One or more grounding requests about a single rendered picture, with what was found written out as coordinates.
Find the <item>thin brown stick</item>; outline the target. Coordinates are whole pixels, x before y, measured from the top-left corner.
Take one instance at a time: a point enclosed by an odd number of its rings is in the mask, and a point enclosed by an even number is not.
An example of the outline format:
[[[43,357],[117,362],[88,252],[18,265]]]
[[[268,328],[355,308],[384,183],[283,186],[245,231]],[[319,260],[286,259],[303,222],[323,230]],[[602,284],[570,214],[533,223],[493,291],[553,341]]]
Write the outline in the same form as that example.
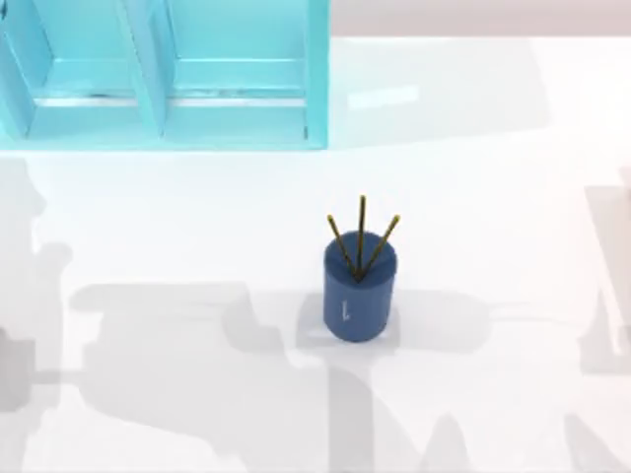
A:
[[[360,195],[359,204],[359,219],[358,219],[358,233],[357,233],[357,253],[356,253],[356,281],[361,281],[363,277],[363,248],[364,248],[364,232],[365,232],[365,217],[366,217],[366,195]]]
[[[377,261],[378,257],[380,256],[381,252],[383,251],[384,247],[386,246],[386,243],[390,237],[390,235],[392,234],[393,230],[395,229],[395,227],[397,226],[397,224],[400,221],[400,216],[399,215],[394,215],[386,229],[385,234],[382,236],[382,238],[380,239],[379,243],[377,244],[376,248],[374,249],[373,253],[371,254],[371,258],[369,259],[368,263],[366,264],[366,266],[364,268],[362,268],[359,273],[358,273],[358,279],[359,280],[363,280],[366,275],[368,274],[368,272],[371,270],[372,266],[374,265],[374,263]]]
[[[348,254],[348,251],[344,245],[341,233],[339,232],[339,229],[337,228],[337,225],[335,223],[335,220],[333,218],[333,216],[331,214],[327,215],[327,221],[329,223],[329,226],[334,234],[335,237],[335,241],[337,243],[337,246],[342,254],[342,257],[346,263],[346,266],[348,268],[349,273],[351,274],[351,276],[354,278],[356,276],[356,268]]]

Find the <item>dark blue cylindrical pot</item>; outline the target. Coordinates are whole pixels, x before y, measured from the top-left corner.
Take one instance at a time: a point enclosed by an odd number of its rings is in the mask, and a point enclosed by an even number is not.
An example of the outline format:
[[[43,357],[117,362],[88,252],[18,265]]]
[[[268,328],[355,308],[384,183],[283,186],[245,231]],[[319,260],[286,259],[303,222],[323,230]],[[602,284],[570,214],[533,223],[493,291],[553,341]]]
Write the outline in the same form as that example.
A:
[[[367,275],[356,281],[336,240],[323,255],[323,321],[346,342],[367,342],[386,328],[398,269],[395,249],[387,243]]]

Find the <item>light blue rack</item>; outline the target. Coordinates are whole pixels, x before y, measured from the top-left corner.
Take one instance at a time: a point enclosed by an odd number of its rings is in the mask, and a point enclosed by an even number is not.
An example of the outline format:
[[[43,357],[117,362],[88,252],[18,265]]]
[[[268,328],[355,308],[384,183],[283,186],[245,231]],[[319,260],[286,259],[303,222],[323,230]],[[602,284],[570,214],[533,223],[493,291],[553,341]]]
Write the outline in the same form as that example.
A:
[[[0,151],[320,150],[331,0],[0,0]]]

